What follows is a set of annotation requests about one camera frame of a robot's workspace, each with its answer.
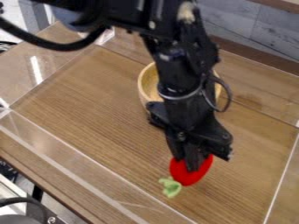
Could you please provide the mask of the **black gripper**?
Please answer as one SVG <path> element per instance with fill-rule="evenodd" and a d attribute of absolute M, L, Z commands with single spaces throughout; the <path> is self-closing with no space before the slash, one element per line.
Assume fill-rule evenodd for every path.
<path fill-rule="evenodd" d="M 230 161 L 233 135 L 203 97 L 151 101 L 146 107 L 150 123 L 165 130 L 173 156 L 178 161 L 185 159 L 189 172 L 201 169 L 210 155 Z"/>

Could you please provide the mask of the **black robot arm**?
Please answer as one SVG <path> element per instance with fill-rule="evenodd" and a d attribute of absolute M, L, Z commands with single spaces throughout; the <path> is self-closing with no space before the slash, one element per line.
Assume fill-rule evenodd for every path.
<path fill-rule="evenodd" d="M 51 6 L 69 29 L 89 36 L 73 43 L 40 38 L 0 17 L 0 29 L 42 48 L 70 52 L 95 43 L 110 27 L 138 33 L 158 71 L 162 101 L 150 101 L 150 121 L 165 129 L 169 147 L 189 172 L 197 172 L 209 156 L 230 160 L 233 135 L 215 114 L 215 75 L 221 48 L 209 36 L 197 0 L 30 0 Z"/>

